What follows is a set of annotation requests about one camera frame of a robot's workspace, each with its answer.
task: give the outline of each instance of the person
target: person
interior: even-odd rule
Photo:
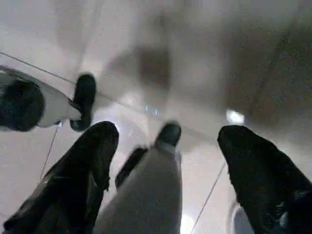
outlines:
[[[74,99],[17,71],[0,66],[0,130],[31,131],[70,119],[73,130],[81,132],[91,125],[91,110],[96,95],[96,81],[91,74],[81,75]]]

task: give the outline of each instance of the shiny floor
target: shiny floor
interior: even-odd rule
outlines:
[[[235,195],[216,142],[227,111],[312,179],[311,10],[306,0],[3,0],[0,64],[70,97],[79,73],[96,76],[94,122],[120,132],[111,178],[136,145],[178,120],[181,234],[229,234]],[[0,221],[79,136],[68,122],[0,133]]]

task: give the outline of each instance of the floor tile grout line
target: floor tile grout line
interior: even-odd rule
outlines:
[[[35,69],[38,69],[38,70],[42,71],[42,72],[46,72],[46,73],[48,73],[48,74],[50,74],[50,75],[52,75],[52,76],[54,76],[54,77],[56,77],[56,78],[59,78],[59,79],[65,81],[65,82],[68,82],[68,83],[70,83],[70,84],[75,84],[75,82],[69,81],[69,80],[67,80],[67,79],[65,79],[65,78],[63,78],[63,77],[60,77],[60,76],[58,76],[58,75],[55,75],[55,74],[53,74],[53,73],[51,73],[51,72],[48,72],[48,71],[46,71],[46,70],[44,70],[44,69],[41,69],[41,68],[37,67],[37,66],[31,65],[31,64],[29,64],[29,63],[27,63],[27,62],[25,62],[25,61],[23,61],[23,60],[20,60],[20,59],[18,59],[18,58],[15,58],[14,56],[8,55],[8,54],[3,53],[3,52],[0,52],[0,54],[2,54],[2,55],[4,55],[4,56],[7,56],[7,57],[9,57],[9,58],[15,59],[15,60],[17,60],[17,61],[19,61],[19,62],[21,62],[21,63],[24,63],[24,64],[26,64],[26,65],[28,65],[28,66],[31,66],[31,67],[33,67],[33,68],[35,68]],[[133,106],[128,105],[128,104],[126,104],[126,103],[120,102],[120,101],[118,101],[118,100],[114,100],[113,98],[111,98],[111,97],[109,97],[109,96],[107,96],[107,95],[105,95],[105,94],[102,94],[102,93],[100,93],[100,92],[97,92],[97,95],[99,95],[100,97],[105,98],[105,99],[107,99],[107,100],[109,100],[109,101],[111,101],[111,102],[115,102],[115,103],[117,103],[117,104],[119,104],[119,105],[121,105],[121,106],[123,106],[123,107],[125,107],[125,108],[128,108],[128,109],[132,110],[132,111],[135,111],[136,113],[143,114],[143,115],[147,115],[148,117],[151,117],[151,118],[156,119],[156,120],[167,121],[167,119],[164,119],[164,118],[159,117],[159,116],[157,116],[157,117],[156,117],[156,116],[153,116],[153,115],[151,115],[151,114],[149,114],[149,113],[147,113],[147,112],[144,112],[144,111],[142,111],[142,110],[139,110],[139,109],[136,108],[136,107],[133,107]],[[196,130],[194,130],[194,129],[191,129],[191,128],[185,126],[185,125],[181,125],[181,127],[184,129],[183,132],[189,133],[189,134],[191,134],[191,135],[193,135],[193,136],[195,136],[195,137],[197,137],[197,138],[199,138],[199,139],[204,139],[204,140],[213,141],[213,142],[216,141],[216,139],[215,139],[214,137],[209,136],[209,135],[204,134],[204,133],[200,133],[200,132],[198,132],[198,131],[196,131]]]
[[[204,209],[205,209],[205,207],[206,207],[206,205],[207,205],[207,202],[208,202],[208,200],[209,200],[211,194],[213,193],[217,182],[219,181],[219,179],[220,179],[220,177],[221,177],[221,174],[222,174],[222,172],[223,172],[223,170],[224,170],[224,168],[225,168],[225,165],[226,165],[226,162],[223,163],[223,165],[222,165],[222,167],[221,167],[221,170],[219,171],[219,173],[218,173],[218,175],[217,175],[217,177],[216,177],[216,179],[215,179],[215,181],[214,181],[214,184],[213,184],[213,186],[212,186],[212,188],[211,188],[211,190],[210,190],[210,192],[209,192],[209,194],[208,194],[208,196],[207,196],[207,199],[206,199],[206,201],[205,201],[203,207],[201,208],[201,210],[200,210],[200,212],[199,212],[199,215],[198,215],[198,217],[197,217],[197,219],[196,219],[196,221],[195,221],[195,223],[194,223],[193,229],[192,229],[192,231],[190,232],[190,234],[193,234],[193,232],[194,232],[194,230],[195,230],[195,227],[196,227],[196,225],[197,225],[197,223],[198,223],[198,221],[199,221],[199,219],[200,219],[200,216],[201,216],[201,214],[203,213],[203,211],[204,211]]]
[[[44,165],[43,165],[43,169],[42,169],[42,171],[41,171],[40,180],[41,180],[42,177],[43,177],[44,169],[45,169],[45,166],[46,166],[46,164],[47,164],[47,162],[48,162],[48,158],[49,158],[49,156],[50,156],[50,153],[51,153],[51,150],[52,150],[52,147],[53,147],[53,144],[54,144],[54,140],[55,140],[55,137],[56,137],[58,131],[59,131],[59,127],[57,126],[57,128],[56,128],[56,130],[55,130],[55,132],[54,132],[54,136],[53,136],[53,139],[52,139],[52,142],[51,142],[51,145],[50,145],[50,148],[49,148],[47,157],[46,157],[45,162],[44,162]]]
[[[9,55],[9,54],[6,54],[6,53],[4,53],[4,52],[0,52],[0,54],[1,54],[1,55],[4,55],[4,56],[7,56],[7,57],[9,57],[9,58],[15,59],[16,61],[19,61],[19,62],[21,62],[21,63],[24,63],[24,64],[26,64],[26,65],[28,65],[28,66],[33,67],[33,68],[36,68],[36,69],[38,69],[38,70],[40,70],[40,71],[42,71],[42,72],[48,73],[48,74],[50,74],[50,75],[52,75],[52,76],[54,76],[54,77],[57,77],[57,78],[59,78],[59,79],[61,79],[61,80],[63,80],[63,81],[66,81],[66,82],[69,82],[69,83],[71,83],[71,84],[74,84],[74,82],[72,82],[72,81],[69,81],[69,80],[67,80],[67,79],[65,79],[65,78],[63,78],[63,77],[61,77],[61,76],[58,76],[58,75],[56,75],[56,74],[54,74],[54,73],[52,73],[52,72],[49,72],[49,71],[47,71],[47,70],[44,70],[44,69],[39,68],[39,67],[37,67],[37,66],[34,66],[34,65],[30,64],[30,63],[27,63],[27,62],[25,62],[25,61],[23,61],[23,60],[21,60],[21,59],[19,59],[19,58],[16,58],[16,57],[11,56],[11,55]]]

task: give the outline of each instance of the foot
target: foot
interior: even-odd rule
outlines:
[[[181,137],[181,127],[176,122],[168,122],[160,131],[156,142],[162,141],[172,146],[176,146]]]
[[[91,110],[96,96],[97,86],[90,74],[81,75],[77,81],[73,103],[81,112],[81,120],[71,120],[70,126],[77,132],[82,132],[91,125]]]

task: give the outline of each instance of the black shoe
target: black shoe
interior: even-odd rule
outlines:
[[[156,142],[162,141],[164,143],[176,146],[181,137],[181,127],[176,122],[168,122],[160,131],[156,138]]]
[[[118,145],[113,123],[91,126],[4,224],[10,233],[92,233]]]
[[[94,104],[97,85],[94,77],[89,74],[81,75],[77,81],[73,104],[81,112],[81,120],[71,120],[73,130],[81,132],[91,125],[91,111]]]

